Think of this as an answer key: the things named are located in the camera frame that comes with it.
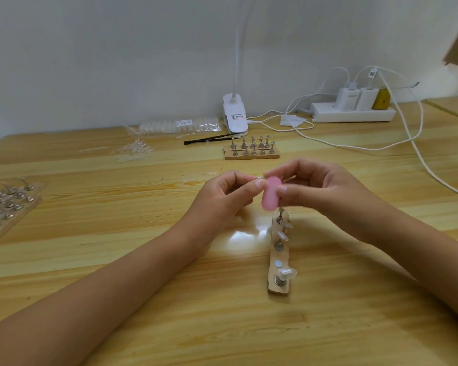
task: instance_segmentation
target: power strip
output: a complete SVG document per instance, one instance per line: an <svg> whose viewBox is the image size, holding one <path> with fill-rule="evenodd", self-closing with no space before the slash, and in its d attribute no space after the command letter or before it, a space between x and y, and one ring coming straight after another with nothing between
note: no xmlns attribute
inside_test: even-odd
<svg viewBox="0 0 458 366"><path fill-rule="evenodd" d="M366 110L345 112L339 109L335 102L316 102L311 105L312 122L390 122L395 116L395 110Z"/></svg>

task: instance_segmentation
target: wall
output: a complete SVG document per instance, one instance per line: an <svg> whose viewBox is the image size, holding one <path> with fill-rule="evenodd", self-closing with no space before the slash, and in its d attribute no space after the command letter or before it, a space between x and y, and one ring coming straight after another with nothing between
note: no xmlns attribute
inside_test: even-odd
<svg viewBox="0 0 458 366"><path fill-rule="evenodd" d="M236 6L0 0L0 136L220 115ZM285 108L337 65L396 69L422 82L423 98L458 94L458 67L441 62L458 33L458 0L247 0L245 12L248 114ZM343 79L332 71L325 91Z"/></svg>

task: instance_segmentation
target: pink object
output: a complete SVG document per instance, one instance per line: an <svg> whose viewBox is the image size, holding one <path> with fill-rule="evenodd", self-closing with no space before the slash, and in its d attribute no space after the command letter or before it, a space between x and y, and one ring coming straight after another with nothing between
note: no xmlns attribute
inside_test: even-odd
<svg viewBox="0 0 458 366"><path fill-rule="evenodd" d="M272 176L268 178L268 185L263 191L261 206L267 212L273 212L278 207L279 197L276 196L276 188L282 184L280 178Z"/></svg>

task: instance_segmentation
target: label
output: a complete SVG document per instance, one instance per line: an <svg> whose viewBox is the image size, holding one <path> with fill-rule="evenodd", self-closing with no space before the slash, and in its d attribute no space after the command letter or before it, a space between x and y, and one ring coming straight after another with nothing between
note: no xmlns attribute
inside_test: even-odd
<svg viewBox="0 0 458 366"><path fill-rule="evenodd" d="M231 114L231 120L244 119L242 114Z"/></svg>
<svg viewBox="0 0 458 366"><path fill-rule="evenodd" d="M182 127L182 126L189 126L192 124L192 120L191 119L185 119L185 120L178 120L176 122L176 126L177 127Z"/></svg>
<svg viewBox="0 0 458 366"><path fill-rule="evenodd" d="M373 68L370 73L368 73L368 78L375 78L377 75L377 68Z"/></svg>

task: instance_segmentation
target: wooden tabletop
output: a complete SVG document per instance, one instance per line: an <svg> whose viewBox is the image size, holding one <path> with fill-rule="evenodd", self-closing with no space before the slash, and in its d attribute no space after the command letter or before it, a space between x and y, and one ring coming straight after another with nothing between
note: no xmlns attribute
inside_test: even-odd
<svg viewBox="0 0 458 366"><path fill-rule="evenodd" d="M424 108L417 144L431 169L458 188L458 117ZM403 110L416 129L417 104ZM232 168L259 176L295 157L338 162L386 201L458 239L458 195L428 176L409 143L351 151L251 128L250 135L276 140L281 159L226 161L223 142L183 146L169 135L147 140L151 156L119 163L111 152L133 141L123 128L2 139L0 179L27 176L47 187L43 203L0 240L0 320L159 235L205 180ZM318 123L307 133L368 147L405 138L398 116L390 123ZM295 226L290 266L298 275L287 298L269 295L271 214L260 202L242 210L206 256L86 364L458 365L452 311L384 253L315 211L288 209Z"/></svg>
<svg viewBox="0 0 458 366"><path fill-rule="evenodd" d="M425 102L454 116L458 116L458 96L428 99Z"/></svg>

